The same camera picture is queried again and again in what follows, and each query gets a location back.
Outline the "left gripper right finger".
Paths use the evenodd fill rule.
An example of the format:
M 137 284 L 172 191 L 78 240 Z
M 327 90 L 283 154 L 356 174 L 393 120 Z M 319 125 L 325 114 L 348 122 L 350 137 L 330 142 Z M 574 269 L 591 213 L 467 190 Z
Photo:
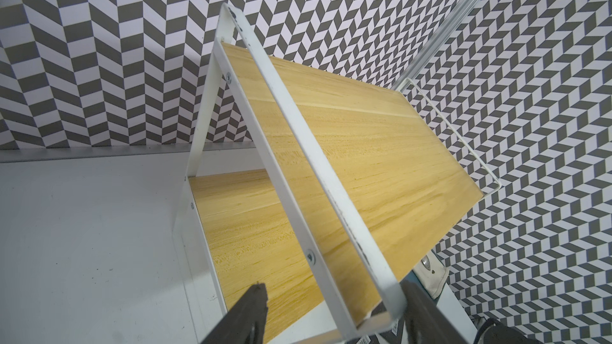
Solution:
M 416 283 L 400 283 L 400 286 L 406 297 L 403 319 L 409 343 L 467 344 Z

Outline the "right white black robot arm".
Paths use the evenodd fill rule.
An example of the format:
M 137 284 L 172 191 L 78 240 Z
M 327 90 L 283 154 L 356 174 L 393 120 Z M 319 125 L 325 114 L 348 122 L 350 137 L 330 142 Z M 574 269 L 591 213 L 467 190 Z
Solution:
M 481 325 L 473 340 L 473 344 L 520 344 L 529 342 L 530 340 L 519 331 L 507 327 L 493 318 L 486 320 Z

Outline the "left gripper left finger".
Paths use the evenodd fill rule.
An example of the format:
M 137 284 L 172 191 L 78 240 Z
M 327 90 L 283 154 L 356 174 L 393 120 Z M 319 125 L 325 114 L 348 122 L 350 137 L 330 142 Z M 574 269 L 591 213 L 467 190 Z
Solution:
M 268 315 L 264 283 L 251 285 L 201 344 L 263 343 Z

